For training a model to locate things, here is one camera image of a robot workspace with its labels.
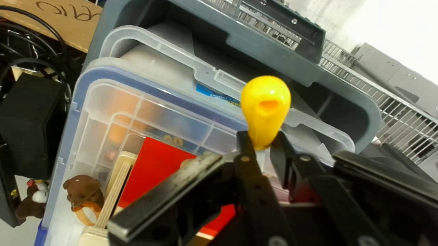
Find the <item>black machine part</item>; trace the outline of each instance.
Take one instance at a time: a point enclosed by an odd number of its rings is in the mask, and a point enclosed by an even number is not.
[[[278,133],[272,163],[290,203],[263,176],[248,132],[238,154],[207,154],[109,219],[111,244],[187,244],[222,204],[235,215],[209,244],[438,244],[437,182],[352,152],[334,167],[298,154]]]
[[[25,219],[18,218],[15,210],[20,203],[18,185],[14,176],[14,158],[7,141],[0,136],[0,218],[11,226],[20,225]]]
[[[15,174],[51,176],[66,120],[63,88],[52,79],[23,73],[1,100],[0,133]]]

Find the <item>metal shelf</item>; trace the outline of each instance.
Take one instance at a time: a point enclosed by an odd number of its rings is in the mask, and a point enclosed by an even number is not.
[[[382,111],[378,137],[401,150],[417,165],[438,154],[438,120],[376,81],[353,70],[354,55],[326,40],[319,65],[369,95]]]

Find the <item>yellow knob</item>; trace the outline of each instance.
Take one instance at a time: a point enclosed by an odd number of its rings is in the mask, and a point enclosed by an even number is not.
[[[241,107],[256,150],[271,144],[287,115],[290,100],[289,87],[276,76],[257,76],[244,85]]]

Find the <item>black cord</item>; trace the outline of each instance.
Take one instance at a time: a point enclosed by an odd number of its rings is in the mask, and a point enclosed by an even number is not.
[[[22,32],[26,32],[27,35],[30,35],[31,38],[34,38],[36,40],[41,42],[44,46],[48,47],[49,53],[53,54],[53,59],[51,64],[49,61],[45,61],[45,59],[37,59],[37,58],[18,58],[18,59],[14,59],[11,61],[3,72],[0,72],[0,92],[3,95],[5,95],[5,91],[1,90],[1,87],[4,85],[4,79],[5,79],[5,74],[8,72],[8,69],[12,66],[12,65],[18,65],[18,64],[40,64],[40,65],[44,65],[44,66],[51,66],[56,73],[57,73],[57,77],[63,81],[63,84],[66,85],[66,102],[70,100],[70,96],[71,96],[71,87],[70,87],[70,83],[67,81],[67,79],[71,79],[72,77],[72,70],[70,70],[68,65],[68,58],[67,58],[67,43],[66,40],[63,39],[63,36],[56,31],[56,28],[53,28],[53,25],[51,25],[48,21],[45,21],[44,18],[38,17],[37,14],[29,12],[29,10],[25,10],[25,9],[20,9],[20,8],[15,8],[15,6],[8,6],[8,5],[0,5],[0,10],[11,10],[11,12],[16,12],[16,13],[22,13],[27,17],[31,17],[33,20],[38,21],[40,24],[42,24],[46,29],[49,29],[55,38],[60,42],[60,46],[62,46],[62,54],[63,57],[59,55],[59,53],[52,47],[52,44],[49,44],[44,38],[41,38],[38,33],[36,33],[34,31],[30,31],[29,28],[25,28],[22,25],[18,25],[18,24],[14,24],[14,23],[0,23],[1,25],[5,25],[8,28],[12,28],[12,29],[19,29]]]
[[[11,12],[16,12],[16,13],[22,13],[27,17],[34,18],[36,21],[38,21],[41,25],[44,25],[46,29],[49,29],[55,38],[60,42],[63,53],[67,54],[67,43],[64,40],[64,38],[56,31],[56,28],[53,28],[53,25],[51,25],[48,21],[45,21],[44,18],[38,17],[37,14],[20,9],[20,8],[15,8],[15,6],[9,6],[9,5],[0,5],[0,10],[11,10]]]
[[[37,39],[38,42],[41,42],[44,46],[48,47],[48,50],[51,50],[51,53],[53,54],[56,62],[60,62],[63,64],[60,55],[57,54],[57,51],[53,49],[52,44],[49,44],[44,38],[41,38],[38,33],[33,32],[33,31],[29,31],[27,28],[19,25],[19,24],[15,24],[15,23],[0,23],[0,27],[7,27],[9,29],[15,29],[15,31],[19,31],[19,32],[26,32],[27,35],[30,35],[31,38]]]
[[[8,35],[12,35],[12,36],[15,36],[15,38],[18,38],[18,39],[22,39],[22,40],[25,40],[25,42],[29,42],[30,44],[33,44],[33,46],[37,47],[38,50],[51,53],[51,50],[45,50],[38,42],[36,42],[36,40],[31,39],[31,38],[26,38],[26,36],[20,35],[20,33],[18,33],[18,32],[15,32],[15,31],[8,31],[7,33],[8,33]]]
[[[0,47],[3,47],[4,50],[8,50],[9,53],[14,53],[15,55],[20,55],[20,57],[26,57],[25,54],[19,53],[18,50],[15,50],[14,47],[0,42]]]

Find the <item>black plastic part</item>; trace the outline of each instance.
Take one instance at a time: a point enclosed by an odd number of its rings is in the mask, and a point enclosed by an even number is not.
[[[352,195],[391,244],[417,244],[420,237],[438,244],[438,210],[375,182],[357,181]]]
[[[20,225],[25,219],[18,218],[15,210],[20,202],[14,176],[14,159],[8,144],[0,137],[0,218],[11,226]]]
[[[0,133],[16,174],[51,177],[66,121],[63,91],[59,81],[23,73],[0,103]]]
[[[435,181],[428,173],[426,173],[417,163],[415,163],[411,158],[408,158],[404,152],[401,152],[398,148],[383,143],[382,148],[385,148],[394,159],[398,159],[402,162],[409,170],[413,173],[421,176],[423,178],[428,181]]]
[[[401,172],[348,151],[335,154],[335,159],[334,173],[339,177],[374,182],[411,200],[438,208],[438,184],[435,181],[424,180],[415,173]]]
[[[296,51],[315,64],[320,61],[326,38],[326,31],[322,27],[302,17],[298,12],[278,5],[274,0],[244,0],[244,3],[259,9],[289,31],[300,35],[302,39]]]
[[[319,202],[327,208],[335,226],[339,229],[346,244],[361,244],[361,237],[385,246],[387,241],[361,210],[353,196],[342,187],[334,176],[309,177]]]
[[[8,65],[8,62],[3,58],[0,58],[0,72],[3,72],[3,69]],[[14,85],[15,83],[15,79],[14,79],[14,73],[12,73],[12,69],[7,69],[5,70],[5,76],[4,76],[4,80],[0,80],[0,84],[1,84],[1,88],[0,88],[0,102],[3,100],[3,96],[5,95],[5,92],[11,91],[11,87]]]
[[[291,234],[287,232],[287,219],[278,204],[270,180],[260,173],[239,172],[238,165],[252,165],[250,162],[238,162],[235,166],[237,188],[238,188],[238,213],[246,218],[249,234],[253,234],[250,244],[264,246],[272,237],[293,243]]]
[[[297,246],[339,246],[342,237],[323,206],[286,206],[285,214]]]
[[[291,162],[291,170],[287,182],[290,199],[293,200],[296,197],[294,195],[300,184],[307,181],[308,177],[317,174],[326,174],[326,172],[312,155],[297,155]]]
[[[238,163],[238,172],[245,174],[261,174],[260,166],[257,163],[257,155],[248,131],[238,131],[237,140],[241,155],[237,155],[237,159],[234,162]]]
[[[287,188],[291,174],[291,161],[297,156],[286,135],[279,131],[271,143],[271,162],[283,188]]]
[[[176,210],[168,208],[157,217],[148,229],[141,230],[130,241],[123,241],[115,234],[109,233],[111,246],[178,246],[179,230],[176,223]]]

